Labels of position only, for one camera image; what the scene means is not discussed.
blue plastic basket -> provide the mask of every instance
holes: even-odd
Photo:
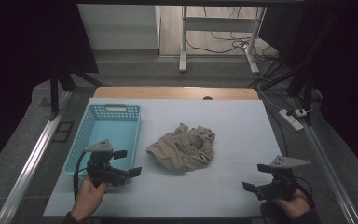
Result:
[[[73,175],[83,150],[104,139],[110,141],[114,151],[128,151],[127,158],[112,159],[111,165],[125,171],[133,168],[140,124],[141,108],[138,105],[89,105],[66,158],[64,173]],[[90,153],[86,153],[80,169],[86,168],[89,159]]]

white table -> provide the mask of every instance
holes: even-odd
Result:
[[[262,202],[241,181],[269,183],[272,176],[256,165],[281,154],[262,101],[92,98],[90,103],[137,104],[142,119],[135,160],[142,174],[110,188],[94,216],[260,216]],[[177,176],[159,167],[145,149],[181,122],[210,128],[216,134],[215,154],[208,167]],[[73,203],[73,178],[61,173],[44,216],[65,216]]]

aluminum rail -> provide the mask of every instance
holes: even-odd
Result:
[[[62,94],[59,105],[60,112],[55,120],[50,120],[48,122],[36,145],[34,146],[28,161],[22,168],[19,178],[14,184],[13,189],[8,195],[7,200],[5,201],[5,204],[0,211],[0,224],[10,223],[15,216],[17,209],[20,206],[21,200],[34,176],[37,165],[39,164],[46,148],[48,147],[48,143],[50,142],[51,137],[53,136],[58,124],[61,121],[63,110],[65,109],[71,95],[72,93],[69,91],[66,91]]]
[[[293,98],[291,100],[296,106],[298,106]],[[330,185],[330,189],[337,197],[338,204],[341,207],[345,218],[350,224],[358,224],[358,214],[356,212],[356,208],[354,207],[348,192],[345,190],[345,187],[339,180],[339,177],[337,176],[330,160],[325,154],[324,147],[319,141],[317,134],[313,130],[312,126],[309,126],[306,123],[303,123],[303,126],[306,136],[311,144],[311,148],[315,153],[316,159],[321,165],[322,171],[324,172],[327,182]]]

beige cloth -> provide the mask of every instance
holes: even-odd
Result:
[[[174,133],[166,133],[146,149],[169,171],[184,173],[206,167],[213,159],[214,133],[199,126],[187,131],[181,123]]]

hand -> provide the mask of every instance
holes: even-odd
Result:
[[[307,197],[299,189],[296,189],[290,201],[283,199],[274,199],[273,201],[283,209],[284,213],[291,220],[296,219],[310,210]]]
[[[92,178],[86,175],[72,208],[72,217],[80,223],[85,222],[100,206],[107,188],[106,182],[102,182],[98,188],[95,188]]]

